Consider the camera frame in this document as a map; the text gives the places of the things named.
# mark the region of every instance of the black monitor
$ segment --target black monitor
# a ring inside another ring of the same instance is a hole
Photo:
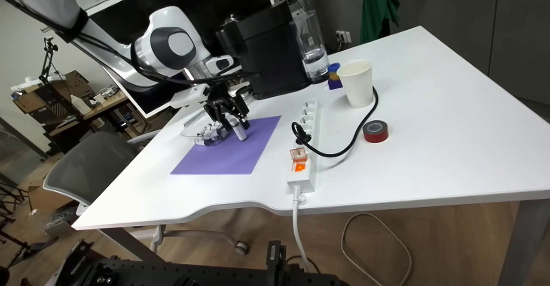
[[[88,10],[89,16],[116,41],[129,44],[141,36],[149,26],[149,15],[166,6],[177,6],[202,37],[205,47],[212,55],[224,55],[214,32],[231,14],[249,15],[267,6],[270,0],[120,0],[103,8],[102,4]],[[173,94],[187,86],[172,82],[156,84],[146,92],[126,89],[145,113],[150,113],[170,102]]]

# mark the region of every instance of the white power strip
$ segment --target white power strip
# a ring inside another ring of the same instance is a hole
[[[297,122],[308,135],[311,135],[311,140],[308,143],[313,147],[318,147],[319,126],[321,123],[321,105],[319,104],[319,100],[315,98],[304,102],[298,117]],[[318,156],[304,145],[297,144],[296,141],[293,142],[292,148],[304,148],[308,155],[308,160],[305,162],[295,162],[291,155],[288,155],[288,187],[293,192],[294,186],[300,186],[301,192],[314,192]]]

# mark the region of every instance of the white paper cup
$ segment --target white paper cup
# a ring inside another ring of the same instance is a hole
[[[342,81],[345,94],[354,108],[364,108],[373,103],[373,63],[356,60],[341,66],[336,74]]]
[[[99,102],[100,104],[102,104],[103,102],[105,102],[105,98],[103,98],[103,96],[101,94],[97,95],[94,97],[94,99]]]

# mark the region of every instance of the glass cylinder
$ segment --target glass cylinder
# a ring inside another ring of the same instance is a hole
[[[314,10],[294,18],[290,23],[300,47],[304,70],[312,84],[328,79],[328,55]]]

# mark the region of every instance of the white cable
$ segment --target white cable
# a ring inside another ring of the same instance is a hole
[[[304,250],[304,246],[302,245],[302,241],[300,239],[300,233],[298,232],[298,206],[300,206],[300,202],[301,202],[300,186],[294,186],[293,201],[294,201],[294,206],[292,209],[292,229],[294,230],[294,238],[296,239],[296,244],[298,245],[298,249],[300,250],[300,256],[304,261],[305,271],[310,272],[308,257],[306,257],[306,252]]]
[[[363,215],[367,215],[367,216],[370,216],[370,217],[373,217],[374,219],[376,219],[377,221],[379,221],[388,231],[389,233],[391,233],[393,235],[393,237],[395,237],[395,239],[397,239],[397,241],[399,243],[401,243],[401,246],[403,247],[403,249],[405,249],[405,251],[407,252],[407,256],[409,257],[409,268],[407,269],[407,272],[405,274],[405,276],[403,277],[403,279],[401,280],[401,282],[399,283],[399,286],[403,286],[405,284],[405,282],[407,281],[407,278],[409,278],[409,275],[411,274],[411,269],[413,268],[413,258],[411,257],[411,253],[409,252],[409,250],[407,249],[407,247],[405,246],[405,244],[397,237],[397,235],[395,235],[395,233],[393,233],[393,231],[391,231],[391,229],[389,229],[389,227],[387,225],[385,225],[385,223],[383,221],[381,221],[377,216],[371,214],[371,213],[357,213],[355,215],[353,215],[350,219],[348,219],[348,222],[345,224],[344,226],[344,231],[342,231],[342,241],[340,243],[341,247],[342,247],[342,253],[344,253],[344,256],[354,265],[356,266],[359,270],[361,270],[361,272],[363,272],[363,274],[365,274],[366,276],[368,276],[371,280],[373,280],[378,286],[383,286],[379,281],[377,281],[375,278],[373,278],[371,276],[371,274],[368,274],[363,268],[361,268],[357,263],[355,263],[353,260],[351,260],[351,258],[348,256],[348,254],[346,254],[345,250],[344,250],[344,239],[345,239],[345,234],[346,234],[346,231],[348,231],[348,227],[349,227],[349,224],[351,223],[351,221],[353,221],[355,218],[359,217],[359,216],[363,216]]]

